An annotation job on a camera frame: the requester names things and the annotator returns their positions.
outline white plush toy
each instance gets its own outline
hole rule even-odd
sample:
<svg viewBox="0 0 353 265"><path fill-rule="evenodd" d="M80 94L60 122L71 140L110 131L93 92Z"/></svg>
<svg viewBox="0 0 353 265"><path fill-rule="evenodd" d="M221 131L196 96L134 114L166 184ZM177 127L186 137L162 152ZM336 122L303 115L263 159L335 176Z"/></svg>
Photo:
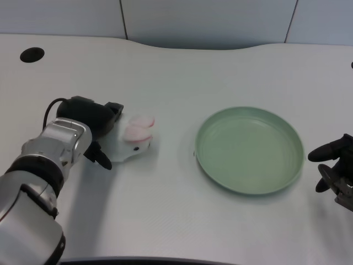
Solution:
<svg viewBox="0 0 353 265"><path fill-rule="evenodd" d="M130 156L145 152L152 141L148 128L154 125L154 117L138 115L129 118L122 114L114 128L98 140L101 150L111 162L122 162Z"/></svg>

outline wall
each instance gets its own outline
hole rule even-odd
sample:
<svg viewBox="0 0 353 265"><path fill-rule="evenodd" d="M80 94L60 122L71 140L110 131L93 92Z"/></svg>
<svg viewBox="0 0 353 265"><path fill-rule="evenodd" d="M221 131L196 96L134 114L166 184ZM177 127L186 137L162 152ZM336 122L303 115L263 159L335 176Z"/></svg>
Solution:
<svg viewBox="0 0 353 265"><path fill-rule="evenodd" d="M186 49L353 45L352 14L352 0L1 0L0 33L128 37Z"/></svg>
<svg viewBox="0 0 353 265"><path fill-rule="evenodd" d="M122 0L130 40L192 49L283 43L295 4L296 0Z"/></svg>
<svg viewBox="0 0 353 265"><path fill-rule="evenodd" d="M119 0L0 0L0 33L125 38Z"/></svg>
<svg viewBox="0 0 353 265"><path fill-rule="evenodd" d="M353 45L352 0L299 0L288 43Z"/></svg>

